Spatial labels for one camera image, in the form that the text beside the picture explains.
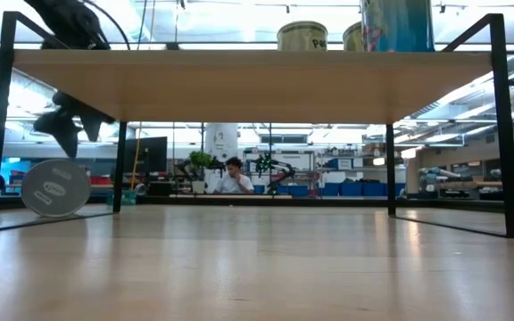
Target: blue bin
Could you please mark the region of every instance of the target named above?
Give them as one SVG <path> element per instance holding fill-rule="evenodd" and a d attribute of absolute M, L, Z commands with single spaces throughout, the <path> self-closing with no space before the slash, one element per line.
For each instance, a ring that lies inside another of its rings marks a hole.
<path fill-rule="evenodd" d="M 338 169 L 338 159 L 332 159 L 327 161 L 327 166 L 331 169 Z"/>
<path fill-rule="evenodd" d="M 362 183 L 342 183 L 340 194 L 342 196 L 362 196 Z"/>
<path fill-rule="evenodd" d="M 396 196 L 400 196 L 400 191 L 403 188 L 406 188 L 406 184 L 405 183 L 396 183 Z"/>
<path fill-rule="evenodd" d="M 320 188 L 323 196 L 338 196 L 340 192 L 340 183 L 325 183 L 324 188 Z"/>
<path fill-rule="evenodd" d="M 277 186 L 277 194 L 289 194 L 288 186 L 287 185 Z"/>
<path fill-rule="evenodd" d="M 364 183 L 362 185 L 364 196 L 386 196 L 386 184 L 384 183 Z"/>
<path fill-rule="evenodd" d="M 289 193 L 293 196 L 308 196 L 309 188 L 305 185 L 291 185 L 289 186 Z"/>
<path fill-rule="evenodd" d="M 265 185 L 254 185 L 253 193 L 257 193 L 257 194 L 265 193 Z"/>

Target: can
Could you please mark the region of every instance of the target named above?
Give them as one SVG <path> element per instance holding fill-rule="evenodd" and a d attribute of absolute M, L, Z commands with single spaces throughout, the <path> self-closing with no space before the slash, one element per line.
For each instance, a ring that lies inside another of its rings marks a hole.
<path fill-rule="evenodd" d="M 277 33 L 280 51 L 326 51 L 328 31 L 315 21 L 295 21 Z"/>
<path fill-rule="evenodd" d="M 343 33 L 344 50 L 346 52 L 363 52 L 362 22 L 356 22 Z"/>
<path fill-rule="evenodd" d="M 430 0 L 362 0 L 361 9 L 366 51 L 434 51 Z"/>

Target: white shirt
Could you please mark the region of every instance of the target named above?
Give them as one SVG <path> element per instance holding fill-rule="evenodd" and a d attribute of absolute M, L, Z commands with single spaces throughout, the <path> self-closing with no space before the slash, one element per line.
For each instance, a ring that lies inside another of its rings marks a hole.
<path fill-rule="evenodd" d="M 250 191 L 253 190 L 253 184 L 251 184 L 251 179 L 249 179 L 249 177 L 241 175 L 241 179 L 239 181 L 246 189 Z M 241 187 L 239 187 L 236 179 L 227 174 L 224 175 L 218 182 L 217 186 L 215 186 L 215 191 L 219 193 L 245 193 Z"/>

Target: dark hair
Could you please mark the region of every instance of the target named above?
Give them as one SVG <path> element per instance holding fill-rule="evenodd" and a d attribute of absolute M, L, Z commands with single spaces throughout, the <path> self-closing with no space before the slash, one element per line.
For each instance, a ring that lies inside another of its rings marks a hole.
<path fill-rule="evenodd" d="M 228 161 L 226 161 L 225 164 L 237 166 L 239 168 L 241 168 L 243 166 L 243 163 L 237 157 L 232 157 L 232 158 L 228 159 Z"/>

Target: man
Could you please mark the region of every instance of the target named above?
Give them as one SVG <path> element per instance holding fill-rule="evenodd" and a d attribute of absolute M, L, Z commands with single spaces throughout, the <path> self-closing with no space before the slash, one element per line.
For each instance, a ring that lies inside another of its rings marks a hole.
<path fill-rule="evenodd" d="M 241 174 L 242 163 L 237 157 L 225 162 L 228 175 L 224 176 L 215 187 L 214 193 L 253 193 L 253 184 L 249 177 Z"/>

